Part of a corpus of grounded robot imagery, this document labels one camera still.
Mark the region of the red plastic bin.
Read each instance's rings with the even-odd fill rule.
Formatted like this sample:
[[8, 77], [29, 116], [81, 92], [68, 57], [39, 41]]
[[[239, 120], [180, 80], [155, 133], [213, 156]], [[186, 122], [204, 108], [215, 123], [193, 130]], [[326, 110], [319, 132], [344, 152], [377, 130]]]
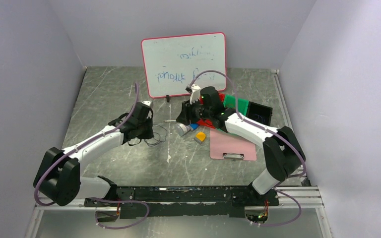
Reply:
[[[223, 93], [220, 93], [220, 94], [219, 94], [219, 97], [220, 97], [220, 101], [221, 101], [221, 103], [223, 104], [226, 95], [223, 94]], [[206, 126], [206, 127], [209, 127], [209, 128], [215, 128], [215, 126], [213, 125], [212, 121], [210, 121], [209, 119], [200, 119], [200, 120], [197, 122], [197, 124], [198, 124], [199, 126]]]

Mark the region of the green plastic bin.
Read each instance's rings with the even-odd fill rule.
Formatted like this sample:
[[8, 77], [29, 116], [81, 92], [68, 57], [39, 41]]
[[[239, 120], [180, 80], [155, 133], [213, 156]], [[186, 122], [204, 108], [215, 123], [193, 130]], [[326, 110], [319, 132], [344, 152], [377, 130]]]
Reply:
[[244, 99], [236, 99], [231, 95], [220, 94], [220, 99], [222, 99], [224, 110], [215, 116], [218, 121], [218, 128], [228, 134], [236, 135], [226, 127], [226, 122], [231, 122], [232, 120], [238, 120], [239, 125], [242, 125], [244, 119], [248, 119], [247, 112], [249, 109], [249, 101]]

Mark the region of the black plastic bin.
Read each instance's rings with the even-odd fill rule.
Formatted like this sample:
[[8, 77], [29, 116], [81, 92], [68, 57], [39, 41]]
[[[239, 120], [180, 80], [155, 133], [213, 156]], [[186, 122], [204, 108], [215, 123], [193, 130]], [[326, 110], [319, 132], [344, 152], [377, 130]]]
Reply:
[[246, 117], [261, 124], [270, 126], [273, 108], [249, 101]]

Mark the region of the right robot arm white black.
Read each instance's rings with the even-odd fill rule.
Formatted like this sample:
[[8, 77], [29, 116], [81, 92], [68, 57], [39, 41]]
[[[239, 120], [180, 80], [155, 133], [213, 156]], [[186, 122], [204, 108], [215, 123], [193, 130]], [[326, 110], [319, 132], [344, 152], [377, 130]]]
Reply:
[[208, 120], [223, 132], [237, 135], [263, 148], [266, 168], [251, 182], [248, 200], [260, 205], [276, 185], [290, 178], [306, 157], [293, 132], [284, 126], [275, 128], [261, 124], [242, 115], [236, 108], [227, 108], [213, 87], [187, 86], [190, 98], [182, 102], [182, 109], [176, 121], [184, 125]]

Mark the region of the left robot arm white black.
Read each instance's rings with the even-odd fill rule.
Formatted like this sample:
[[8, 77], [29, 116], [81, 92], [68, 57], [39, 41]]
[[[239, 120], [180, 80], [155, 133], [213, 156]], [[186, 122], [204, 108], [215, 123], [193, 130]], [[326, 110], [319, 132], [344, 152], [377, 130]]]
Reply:
[[39, 199], [42, 194], [51, 200], [50, 205], [66, 206], [75, 199], [92, 198], [105, 206], [115, 204], [119, 198], [118, 186], [103, 176], [84, 177], [84, 170], [114, 148], [153, 138], [152, 107], [151, 101], [135, 102], [130, 112], [112, 120], [84, 141], [64, 149], [48, 149], [33, 182], [36, 202], [46, 206]]

